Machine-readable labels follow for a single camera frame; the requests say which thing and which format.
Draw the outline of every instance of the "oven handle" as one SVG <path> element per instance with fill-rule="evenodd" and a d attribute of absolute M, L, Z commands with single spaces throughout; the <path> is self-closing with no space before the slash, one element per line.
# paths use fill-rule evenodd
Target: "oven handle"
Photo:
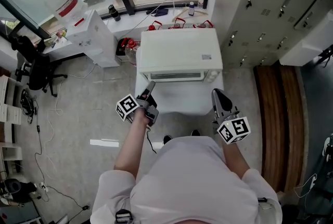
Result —
<path fill-rule="evenodd" d="M 149 81 L 154 82 L 192 82 L 192 81 L 203 81 L 204 79 L 204 72 L 200 72 L 200 77 L 193 77 L 193 78 L 167 78 L 167 79 L 151 79 L 151 73 L 147 73 L 147 78 Z"/>

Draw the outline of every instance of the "locker vent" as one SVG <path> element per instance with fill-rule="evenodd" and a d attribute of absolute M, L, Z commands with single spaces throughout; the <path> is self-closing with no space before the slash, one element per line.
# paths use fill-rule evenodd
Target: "locker vent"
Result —
<path fill-rule="evenodd" d="M 271 12 L 271 10 L 263 9 L 262 12 L 261 12 L 261 15 L 265 15 L 265 16 L 267 16 L 267 15 L 270 14 L 270 12 Z"/>
<path fill-rule="evenodd" d="M 294 21 L 295 21 L 295 17 L 290 16 L 289 19 L 288 19 L 288 22 L 294 22 Z"/>

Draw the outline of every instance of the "white marker cube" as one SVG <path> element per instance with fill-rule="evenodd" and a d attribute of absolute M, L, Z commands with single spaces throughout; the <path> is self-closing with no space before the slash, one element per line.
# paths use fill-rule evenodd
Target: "white marker cube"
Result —
<path fill-rule="evenodd" d="M 217 132 L 227 144 L 230 144 L 243 140 L 251 133 L 251 129 L 248 118 L 242 117 L 223 122 Z"/>
<path fill-rule="evenodd" d="M 124 122 L 127 115 L 136 110 L 138 107 L 139 104 L 136 102 L 135 98 L 131 94 L 128 94 L 117 102 L 116 112 Z"/>

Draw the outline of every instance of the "white microwave oven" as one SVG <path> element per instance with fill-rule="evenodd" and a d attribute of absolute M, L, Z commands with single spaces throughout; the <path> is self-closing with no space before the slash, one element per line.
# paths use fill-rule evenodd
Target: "white microwave oven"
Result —
<path fill-rule="evenodd" d="M 213 82 L 222 73 L 214 28 L 145 31 L 139 73 L 155 82 Z"/>

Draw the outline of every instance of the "sneaker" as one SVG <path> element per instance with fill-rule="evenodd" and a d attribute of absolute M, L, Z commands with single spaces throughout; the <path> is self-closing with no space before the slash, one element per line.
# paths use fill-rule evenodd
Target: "sneaker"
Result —
<path fill-rule="evenodd" d="M 200 132 L 198 130 L 193 130 L 191 136 L 200 136 Z"/>
<path fill-rule="evenodd" d="M 166 136 L 163 138 L 163 144 L 166 144 L 166 143 L 169 142 L 171 139 L 172 139 L 172 137 L 171 137 L 170 135 L 166 135 Z"/>

